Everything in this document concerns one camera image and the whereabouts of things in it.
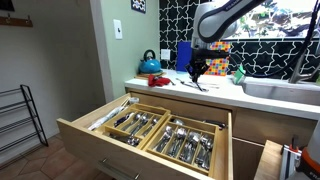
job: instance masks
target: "wooden drawer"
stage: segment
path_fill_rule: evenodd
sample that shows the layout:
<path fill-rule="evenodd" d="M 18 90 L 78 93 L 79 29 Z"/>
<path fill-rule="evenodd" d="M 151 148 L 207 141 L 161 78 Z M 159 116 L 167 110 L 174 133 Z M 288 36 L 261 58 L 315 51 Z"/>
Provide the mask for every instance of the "wooden drawer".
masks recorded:
<path fill-rule="evenodd" d="M 223 111 L 223 115 L 219 114 L 219 117 L 221 117 L 219 120 L 228 122 L 229 127 L 222 131 L 216 130 L 213 133 L 214 135 L 219 134 L 219 138 L 215 138 L 214 142 L 218 144 L 217 147 L 219 148 L 214 151 L 215 168 L 209 171 L 210 173 L 207 175 L 205 175 L 206 173 L 147 151 L 147 144 L 152 142 L 155 134 L 159 133 L 161 128 L 154 128 L 154 133 L 150 131 L 150 135 L 147 135 L 144 139 L 145 142 L 143 144 L 145 146 L 142 145 L 140 147 L 133 147 L 112 139 L 104 135 L 101 129 L 97 132 L 88 130 L 88 127 L 93 122 L 106 115 L 115 107 L 123 105 L 129 97 L 131 97 L 131 94 L 126 94 L 73 122 L 58 119 L 58 126 L 66 150 L 118 180 L 233 179 L 232 124 L 231 113 L 229 111 Z M 171 115 L 165 114 L 163 117 L 167 117 L 166 119 L 168 119 Z"/>

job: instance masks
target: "cutlery tray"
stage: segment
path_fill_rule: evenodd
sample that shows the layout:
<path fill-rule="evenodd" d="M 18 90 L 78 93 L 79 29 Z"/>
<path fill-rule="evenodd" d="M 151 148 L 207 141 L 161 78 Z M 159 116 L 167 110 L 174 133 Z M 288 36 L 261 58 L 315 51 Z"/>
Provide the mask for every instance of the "cutlery tray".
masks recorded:
<path fill-rule="evenodd" d="M 184 124 L 183 125 L 176 124 L 173 122 L 174 119 L 182 120 L 184 122 Z M 167 144 L 164 146 L 164 148 L 162 150 L 158 149 L 158 151 L 157 151 L 158 142 L 163 138 L 164 132 L 166 131 L 166 128 L 168 126 L 171 127 L 171 129 L 173 130 L 174 133 L 172 134 L 171 138 L 169 139 Z M 179 128 L 185 129 L 187 135 L 183 139 L 183 143 L 180 146 L 180 148 L 177 149 L 177 153 L 175 153 L 175 155 L 169 156 L 168 153 L 170 151 L 170 147 L 176 138 L 177 130 Z M 195 148 L 195 153 L 192 156 L 191 162 L 188 163 L 188 162 L 182 161 L 180 159 L 180 155 L 182 154 L 182 151 L 183 151 L 186 143 L 188 143 L 188 136 L 190 135 L 190 132 L 196 132 L 196 133 L 200 134 L 200 137 L 205 135 L 205 136 L 207 136 L 207 138 L 210 138 L 213 140 L 212 150 L 208 152 L 210 154 L 209 155 L 210 166 L 208 169 L 199 167 L 198 164 L 196 163 L 197 156 L 199 154 L 200 149 L 202 148 L 202 145 L 200 143 L 200 138 L 199 138 L 199 141 L 197 143 L 195 143 L 197 145 Z M 201 121 L 188 119 L 188 118 L 184 118 L 184 117 L 170 115 L 167 117 L 167 119 L 165 120 L 163 125 L 160 127 L 160 129 L 156 132 L 156 134 L 146 144 L 146 146 L 144 147 L 144 150 L 151 153 L 151 154 L 159 156 L 163 159 L 166 159 L 168 161 L 171 161 L 171 162 L 174 162 L 174 163 L 179 164 L 181 166 L 187 167 L 187 168 L 192 169 L 194 171 L 197 171 L 201 174 L 210 176 L 213 173 L 213 169 L 214 169 L 214 165 L 215 165 L 215 155 L 216 155 L 216 150 L 218 147 L 218 144 L 216 143 L 216 142 L 218 142 L 217 138 L 219 138 L 219 127 L 216 125 L 212 125 L 212 124 L 208 124 L 208 123 L 204 123 Z"/>
<path fill-rule="evenodd" d="M 117 122 L 119 119 L 125 117 L 127 114 L 132 113 L 132 115 L 125 120 L 123 123 L 119 124 L 115 127 L 115 122 Z M 165 122 L 166 117 L 170 114 L 170 111 L 167 109 L 159 108 L 159 107 L 153 107 L 148 106 L 144 104 L 132 104 L 128 106 L 125 110 L 121 111 L 119 114 L 117 114 L 115 117 L 111 118 L 104 124 L 102 124 L 99 128 L 95 130 L 95 132 L 102 133 L 103 135 L 109 136 L 130 136 L 131 131 L 134 130 L 137 126 L 139 126 L 139 123 L 142 120 L 142 116 L 146 115 L 146 119 L 148 119 L 147 123 L 144 124 L 135 135 L 133 135 L 134 138 L 137 138 L 140 140 L 140 143 L 136 146 L 138 149 L 142 149 L 148 139 L 152 137 L 152 135 L 161 127 L 161 125 Z M 152 121 L 154 119 L 157 119 L 156 124 L 152 124 Z M 145 136 L 143 136 L 143 133 L 148 129 L 151 128 L 149 133 L 147 133 Z"/>

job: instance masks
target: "light switch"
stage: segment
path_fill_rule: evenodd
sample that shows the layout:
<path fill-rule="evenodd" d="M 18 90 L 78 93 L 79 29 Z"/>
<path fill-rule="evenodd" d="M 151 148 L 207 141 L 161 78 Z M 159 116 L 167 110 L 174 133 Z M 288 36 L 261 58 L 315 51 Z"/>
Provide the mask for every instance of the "light switch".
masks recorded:
<path fill-rule="evenodd" d="M 161 49 L 161 59 L 170 60 L 170 49 Z"/>
<path fill-rule="evenodd" d="M 114 19 L 113 25 L 114 25 L 114 33 L 115 33 L 116 39 L 122 39 L 121 21 Z"/>

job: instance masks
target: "kettle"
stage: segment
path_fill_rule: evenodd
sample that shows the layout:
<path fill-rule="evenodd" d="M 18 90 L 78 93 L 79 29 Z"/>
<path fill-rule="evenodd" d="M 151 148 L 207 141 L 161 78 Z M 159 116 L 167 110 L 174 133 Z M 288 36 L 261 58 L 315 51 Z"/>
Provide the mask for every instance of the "kettle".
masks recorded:
<path fill-rule="evenodd" d="M 162 72 L 161 70 L 161 64 L 156 59 L 156 54 L 153 50 L 148 49 L 144 55 L 143 59 L 140 60 L 141 63 L 139 65 L 139 72 L 141 74 L 156 74 Z"/>

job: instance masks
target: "floor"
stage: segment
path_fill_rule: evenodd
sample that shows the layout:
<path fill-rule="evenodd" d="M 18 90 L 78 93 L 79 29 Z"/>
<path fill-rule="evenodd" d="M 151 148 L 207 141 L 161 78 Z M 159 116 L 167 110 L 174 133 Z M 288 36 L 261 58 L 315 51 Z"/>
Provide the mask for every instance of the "floor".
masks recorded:
<path fill-rule="evenodd" d="M 49 147 L 24 155 L 3 170 L 2 180 L 112 180 L 113 178 L 69 154 L 60 135 L 48 139 Z"/>

